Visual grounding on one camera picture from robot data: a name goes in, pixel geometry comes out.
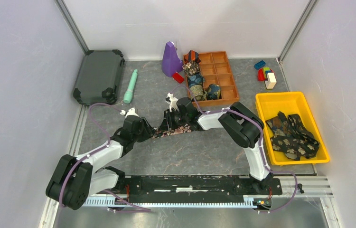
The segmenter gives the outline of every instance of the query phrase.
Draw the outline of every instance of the gray suitcase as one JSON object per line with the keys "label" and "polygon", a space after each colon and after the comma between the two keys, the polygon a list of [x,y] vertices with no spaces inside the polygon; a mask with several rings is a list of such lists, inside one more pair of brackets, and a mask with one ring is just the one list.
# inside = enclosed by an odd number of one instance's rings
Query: gray suitcase
{"label": "gray suitcase", "polygon": [[73,97],[81,105],[114,104],[124,63],[120,50],[87,52],[77,75]]}

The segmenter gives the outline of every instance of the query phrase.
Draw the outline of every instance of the teal tube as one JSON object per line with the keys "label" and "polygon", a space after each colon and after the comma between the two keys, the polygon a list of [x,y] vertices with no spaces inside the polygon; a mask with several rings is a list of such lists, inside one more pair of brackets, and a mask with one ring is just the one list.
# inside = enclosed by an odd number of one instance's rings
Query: teal tube
{"label": "teal tube", "polygon": [[131,81],[129,82],[128,89],[123,96],[123,102],[129,104],[132,101],[133,90],[135,89],[136,79],[138,78],[138,70],[134,70],[132,73]]}

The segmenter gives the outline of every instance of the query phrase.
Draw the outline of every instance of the blue lego brick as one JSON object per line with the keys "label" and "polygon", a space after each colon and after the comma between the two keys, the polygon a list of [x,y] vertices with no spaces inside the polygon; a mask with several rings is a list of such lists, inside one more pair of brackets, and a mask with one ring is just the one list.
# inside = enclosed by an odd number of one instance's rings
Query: blue lego brick
{"label": "blue lego brick", "polygon": [[266,65],[265,61],[261,60],[259,61],[257,64],[255,64],[253,67],[256,69],[256,70],[259,70],[260,68],[264,67]]}

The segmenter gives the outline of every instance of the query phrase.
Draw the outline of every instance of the yellow plastic tray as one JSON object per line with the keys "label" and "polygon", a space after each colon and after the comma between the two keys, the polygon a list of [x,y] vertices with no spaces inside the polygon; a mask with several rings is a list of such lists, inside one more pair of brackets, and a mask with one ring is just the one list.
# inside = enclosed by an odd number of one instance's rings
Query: yellow plastic tray
{"label": "yellow plastic tray", "polygon": [[[256,110],[260,119],[265,124],[263,129],[264,139],[267,145],[267,151],[270,162],[273,165],[297,165],[297,164],[317,164],[329,162],[329,154],[323,143],[322,137],[319,134],[318,128],[308,107],[307,100],[301,92],[286,92],[286,93],[265,93],[256,95]],[[300,161],[294,161],[286,157],[283,152],[274,151],[270,138],[273,137],[273,132],[266,126],[266,120],[277,116],[281,111],[286,116],[290,114],[299,114],[302,123],[310,131],[315,139],[320,142],[320,148],[315,158],[306,159],[301,157]]]}

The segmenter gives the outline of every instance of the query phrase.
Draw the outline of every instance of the gray floor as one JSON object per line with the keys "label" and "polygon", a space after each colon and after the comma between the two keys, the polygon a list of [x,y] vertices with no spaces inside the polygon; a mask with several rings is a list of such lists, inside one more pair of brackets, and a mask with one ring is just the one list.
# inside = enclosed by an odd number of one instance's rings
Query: gray floor
{"label": "gray floor", "polygon": [[[240,102],[252,110],[255,109],[257,93],[285,92],[280,67],[275,59],[264,59],[266,66],[273,69],[277,84],[273,90],[266,90],[264,83],[257,81],[253,65],[260,59],[230,59],[235,77]],[[122,97],[128,87],[131,74],[138,69],[138,79],[134,98],[130,104],[124,104]],[[166,77],[161,71],[161,61],[126,62],[119,94],[118,108],[137,109],[139,116],[144,116],[152,126],[159,126],[163,111],[168,108],[164,101],[167,93],[178,83]],[[187,96],[184,88],[174,92],[178,99]],[[217,110],[211,107],[204,110]],[[97,107],[94,117],[110,133],[122,126],[123,116],[115,110]],[[106,141],[105,135],[87,119],[79,153],[85,153]],[[124,171],[127,175],[189,175],[189,174],[248,174],[249,165],[243,150],[234,143],[223,129],[211,129],[205,132],[192,132],[165,138],[151,139],[135,144],[126,156],[109,163]],[[296,174],[314,174],[312,165],[273,166],[273,170],[290,170]]]}
{"label": "gray floor", "polygon": [[[273,198],[273,208],[288,199]],[[114,214],[105,208],[61,209],[55,228],[327,228],[319,198],[295,198],[281,211],[258,215],[251,209],[152,208],[150,213]]]}

